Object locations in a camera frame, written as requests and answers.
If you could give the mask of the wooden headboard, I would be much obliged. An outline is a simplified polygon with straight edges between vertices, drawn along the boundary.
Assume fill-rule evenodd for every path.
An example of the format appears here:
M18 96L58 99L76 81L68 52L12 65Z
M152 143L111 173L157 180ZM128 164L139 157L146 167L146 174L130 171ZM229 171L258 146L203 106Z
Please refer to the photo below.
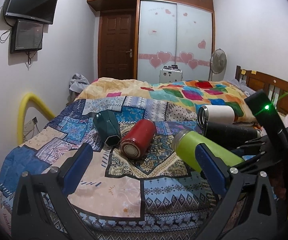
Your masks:
M264 90L277 111L288 114L288 81L255 70L244 70L240 66L236 67L235 79L244 80L254 91Z

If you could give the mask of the colourful squares blanket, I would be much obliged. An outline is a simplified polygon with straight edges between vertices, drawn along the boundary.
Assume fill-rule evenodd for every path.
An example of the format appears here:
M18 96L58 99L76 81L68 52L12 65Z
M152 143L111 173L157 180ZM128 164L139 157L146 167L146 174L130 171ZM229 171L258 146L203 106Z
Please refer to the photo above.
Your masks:
M78 99L99 99L116 96L138 96L174 103L192 112L203 105L228 105L235 113L235 122L255 122L245 103L247 97L238 87L226 81L179 81L151 84L138 80L101 77L88 85Z

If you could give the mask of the white insulated cup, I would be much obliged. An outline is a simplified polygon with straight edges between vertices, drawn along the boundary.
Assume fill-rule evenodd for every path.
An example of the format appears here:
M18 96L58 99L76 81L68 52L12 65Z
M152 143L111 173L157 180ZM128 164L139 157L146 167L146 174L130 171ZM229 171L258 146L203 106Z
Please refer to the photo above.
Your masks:
M202 105L197 112L197 123L203 127L207 121L232 124L235 119L233 108L224 105Z

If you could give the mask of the standing electric fan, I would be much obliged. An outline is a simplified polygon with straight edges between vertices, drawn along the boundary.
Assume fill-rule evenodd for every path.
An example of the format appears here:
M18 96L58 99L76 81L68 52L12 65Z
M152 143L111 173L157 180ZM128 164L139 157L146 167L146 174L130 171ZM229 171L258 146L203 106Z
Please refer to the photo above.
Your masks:
M215 50L210 58L209 81L212 80L213 74L220 74L227 65L227 56L222 49Z

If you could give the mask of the black insulated bottle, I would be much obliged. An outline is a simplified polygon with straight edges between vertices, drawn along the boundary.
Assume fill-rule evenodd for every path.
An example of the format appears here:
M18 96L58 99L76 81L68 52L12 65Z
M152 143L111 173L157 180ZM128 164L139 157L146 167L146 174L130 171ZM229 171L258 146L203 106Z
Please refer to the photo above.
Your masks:
M253 127L207 121L203 126L203 136L227 150L234 150L249 140L259 138L261 131Z

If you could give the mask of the white appliance box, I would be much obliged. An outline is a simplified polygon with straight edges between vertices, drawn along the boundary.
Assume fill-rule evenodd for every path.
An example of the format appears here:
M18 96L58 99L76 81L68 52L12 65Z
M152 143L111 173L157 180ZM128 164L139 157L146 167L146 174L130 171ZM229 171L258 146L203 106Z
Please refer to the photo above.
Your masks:
M160 69L159 83L173 83L183 80L183 71L178 65L164 66Z

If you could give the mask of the brown wooden door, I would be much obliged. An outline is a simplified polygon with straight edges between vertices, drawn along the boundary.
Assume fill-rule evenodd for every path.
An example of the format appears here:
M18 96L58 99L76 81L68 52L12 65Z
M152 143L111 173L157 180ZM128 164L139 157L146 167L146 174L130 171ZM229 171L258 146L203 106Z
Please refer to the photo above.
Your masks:
M100 13L98 76L125 80L133 78L135 10Z

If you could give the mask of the red metal bottle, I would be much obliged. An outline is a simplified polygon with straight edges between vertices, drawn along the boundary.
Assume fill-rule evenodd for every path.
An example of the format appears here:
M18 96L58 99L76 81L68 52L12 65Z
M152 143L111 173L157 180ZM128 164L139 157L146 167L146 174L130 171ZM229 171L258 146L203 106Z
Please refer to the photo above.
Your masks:
M145 155L154 134L156 126L151 120L139 120L120 142L120 150L130 159L139 159Z

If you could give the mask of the patchwork blue bed sheet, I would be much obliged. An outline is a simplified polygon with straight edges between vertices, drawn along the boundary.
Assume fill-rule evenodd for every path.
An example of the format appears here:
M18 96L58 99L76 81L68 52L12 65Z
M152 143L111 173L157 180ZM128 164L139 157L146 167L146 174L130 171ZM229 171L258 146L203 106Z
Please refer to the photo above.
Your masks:
M154 122L156 133L142 159L129 160L119 148L101 142L93 118L107 109L122 135L139 120ZM0 172L0 223L10 229L22 172L41 174L61 166L87 143L93 157L68 200L98 239L189 239L216 203L207 181L171 148L180 130L197 130L196 119L196 113L173 103L136 96L77 100L6 156Z

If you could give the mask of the black wall panel box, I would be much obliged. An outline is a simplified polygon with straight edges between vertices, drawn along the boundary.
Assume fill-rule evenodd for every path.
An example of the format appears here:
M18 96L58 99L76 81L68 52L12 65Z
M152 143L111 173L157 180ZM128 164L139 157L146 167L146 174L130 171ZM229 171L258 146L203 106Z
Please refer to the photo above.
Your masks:
M17 20L11 30L10 53L38 51L42 49L44 25Z

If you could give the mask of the green sleeved glass cup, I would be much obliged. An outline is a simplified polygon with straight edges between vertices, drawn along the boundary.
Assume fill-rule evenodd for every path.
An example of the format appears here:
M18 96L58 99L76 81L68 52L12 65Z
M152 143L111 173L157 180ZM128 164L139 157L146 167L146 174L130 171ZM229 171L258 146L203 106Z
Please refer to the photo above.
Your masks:
M197 172L214 171L220 167L217 161L232 167L243 159L195 131L183 129L175 135L172 149L177 156Z

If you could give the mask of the dark green hexagonal cup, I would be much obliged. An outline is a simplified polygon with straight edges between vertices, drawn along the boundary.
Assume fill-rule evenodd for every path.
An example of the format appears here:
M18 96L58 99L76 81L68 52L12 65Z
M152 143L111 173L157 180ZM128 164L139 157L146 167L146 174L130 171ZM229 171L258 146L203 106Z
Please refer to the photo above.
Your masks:
M120 143L122 136L113 111L105 110L97 113L93 118L93 123L104 145L113 147Z

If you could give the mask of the grey clothes pile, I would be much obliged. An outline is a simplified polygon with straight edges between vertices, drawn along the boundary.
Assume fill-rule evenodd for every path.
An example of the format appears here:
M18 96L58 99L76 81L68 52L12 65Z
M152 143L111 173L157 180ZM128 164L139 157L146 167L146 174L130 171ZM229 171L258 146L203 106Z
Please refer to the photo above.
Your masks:
M68 102L72 103L75 98L89 85L89 81L81 74L75 73L69 81Z

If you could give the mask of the frosted sliding wardrobe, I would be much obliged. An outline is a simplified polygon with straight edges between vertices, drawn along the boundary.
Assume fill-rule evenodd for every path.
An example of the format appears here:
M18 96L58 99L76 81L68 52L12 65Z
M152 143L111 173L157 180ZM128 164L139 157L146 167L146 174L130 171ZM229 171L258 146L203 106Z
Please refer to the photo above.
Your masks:
M179 3L141 0L137 79L159 83L160 69L178 65L183 81L208 80L213 14Z

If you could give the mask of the wall mounted black television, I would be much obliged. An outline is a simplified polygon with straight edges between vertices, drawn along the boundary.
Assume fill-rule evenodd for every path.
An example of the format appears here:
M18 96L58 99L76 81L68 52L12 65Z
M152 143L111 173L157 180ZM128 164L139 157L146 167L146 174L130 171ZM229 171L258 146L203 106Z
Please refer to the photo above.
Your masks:
M5 16L53 24L58 0L9 0Z

